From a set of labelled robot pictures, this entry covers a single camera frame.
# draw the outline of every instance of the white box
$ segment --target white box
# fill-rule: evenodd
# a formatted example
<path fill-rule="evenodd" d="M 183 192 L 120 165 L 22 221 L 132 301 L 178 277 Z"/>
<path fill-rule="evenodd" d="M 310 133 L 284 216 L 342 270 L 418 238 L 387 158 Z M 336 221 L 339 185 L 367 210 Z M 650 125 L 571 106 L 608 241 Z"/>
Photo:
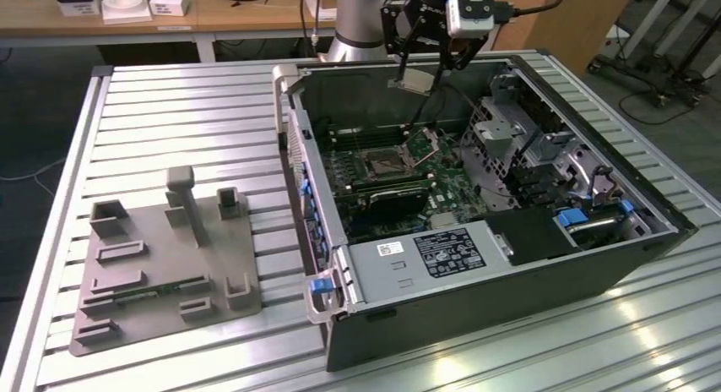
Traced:
<path fill-rule="evenodd" d="M 150 0 L 150 10 L 156 15 L 186 16 L 188 0 Z"/>
<path fill-rule="evenodd" d="M 614 25 L 608 31 L 607 40 L 603 42 L 602 48 L 599 49 L 599 54 L 603 54 L 608 58 L 615 58 L 622 51 L 623 45 L 627 44 L 630 37 L 630 32 L 618 25 Z"/>
<path fill-rule="evenodd" d="M 63 16 L 100 14 L 99 0 L 56 0 Z"/>
<path fill-rule="evenodd" d="M 150 22 L 152 19 L 147 0 L 103 0 L 106 25 Z"/>

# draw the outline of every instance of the blue latch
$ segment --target blue latch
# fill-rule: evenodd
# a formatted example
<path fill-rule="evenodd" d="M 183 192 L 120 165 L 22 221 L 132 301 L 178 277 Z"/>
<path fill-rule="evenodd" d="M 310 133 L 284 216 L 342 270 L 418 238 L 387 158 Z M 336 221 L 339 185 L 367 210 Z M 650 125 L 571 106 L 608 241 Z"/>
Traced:
<path fill-rule="evenodd" d="M 622 210 L 626 214 L 630 214 L 636 209 L 634 207 L 634 203 L 627 199 L 624 199 L 619 205 L 622 206 Z"/>
<path fill-rule="evenodd" d="M 304 178 L 302 181 L 302 187 L 298 189 L 298 193 L 303 196 L 306 194 L 314 194 L 314 189 L 311 188 L 311 181 L 308 178 Z"/>
<path fill-rule="evenodd" d="M 324 293 L 332 292 L 334 289 L 334 280 L 331 278 L 319 278 L 318 280 L 311 280 L 312 295 L 322 295 Z"/>
<path fill-rule="evenodd" d="M 588 222 L 588 216 L 579 208 L 562 210 L 559 212 L 559 222 L 563 227 L 568 227 Z"/>

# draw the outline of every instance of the wooden desk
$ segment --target wooden desk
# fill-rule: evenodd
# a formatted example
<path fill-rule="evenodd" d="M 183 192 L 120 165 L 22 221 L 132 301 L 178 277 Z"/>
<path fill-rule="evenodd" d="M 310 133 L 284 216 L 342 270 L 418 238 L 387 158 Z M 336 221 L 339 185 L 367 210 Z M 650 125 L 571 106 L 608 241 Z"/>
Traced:
<path fill-rule="evenodd" d="M 532 8 L 556 0 L 507 0 L 516 8 Z M 576 73 L 592 62 L 608 30 L 630 0 L 564 0 L 540 14 L 524 16 L 499 33 L 496 50 L 546 48 Z"/>
<path fill-rule="evenodd" d="M 530 8 L 555 0 L 507 0 Z M 566 0 L 543 14 L 508 24 L 495 48 L 548 48 L 576 74 L 587 65 L 630 0 Z M 192 41 L 200 60 L 215 61 L 214 41 L 300 37 L 300 0 L 260 0 L 234 6 L 230 0 L 191 0 L 186 17 L 103 25 L 100 16 L 64 17 L 55 0 L 0 0 L 0 46 L 82 46 Z M 306 8 L 307 26 L 314 18 Z M 322 22 L 322 35 L 334 23 Z"/>
<path fill-rule="evenodd" d="M 196 43 L 200 60 L 215 62 L 214 41 L 303 36 L 299 0 L 191 0 L 188 14 L 151 22 L 104 25 L 102 16 L 66 17 L 55 0 L 0 0 L 0 47 L 96 46 L 168 41 Z M 306 11 L 307 25 L 314 17 Z M 323 36 L 335 33 L 323 22 Z"/>
<path fill-rule="evenodd" d="M 299 30 L 303 27 L 300 3 L 300 0 L 259 0 L 234 6 L 230 0 L 198 0 L 199 30 Z M 304 11 L 306 27 L 311 30 L 314 16 L 308 8 Z M 334 25 L 334 22 L 320 22 L 326 29 Z"/>
<path fill-rule="evenodd" d="M 186 16 L 155 16 L 152 22 L 103 24 L 103 16 L 63 16 L 56 0 L 0 0 L 0 38 L 6 36 L 127 35 L 198 29 L 198 8 Z"/>

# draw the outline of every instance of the motherboard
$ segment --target motherboard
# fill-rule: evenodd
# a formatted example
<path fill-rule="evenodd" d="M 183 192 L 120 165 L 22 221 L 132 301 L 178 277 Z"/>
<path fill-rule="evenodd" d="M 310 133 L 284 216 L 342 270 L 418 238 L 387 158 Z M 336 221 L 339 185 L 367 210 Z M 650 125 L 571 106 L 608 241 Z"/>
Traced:
<path fill-rule="evenodd" d="M 484 216 L 482 188 L 463 169 L 460 137 L 431 128 L 398 128 L 380 141 L 363 132 L 332 137 L 326 173 L 351 244 Z M 374 146 L 394 138 L 399 144 Z"/>

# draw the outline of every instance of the black wheel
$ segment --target black wheel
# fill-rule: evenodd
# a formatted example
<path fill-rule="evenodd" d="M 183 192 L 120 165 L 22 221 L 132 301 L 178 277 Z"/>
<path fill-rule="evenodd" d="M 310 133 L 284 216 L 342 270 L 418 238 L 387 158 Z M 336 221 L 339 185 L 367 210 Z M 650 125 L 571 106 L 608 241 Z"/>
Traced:
<path fill-rule="evenodd" d="M 588 64 L 587 69 L 591 74 L 598 74 L 599 71 L 602 71 L 602 64 L 594 61 L 591 64 Z"/>

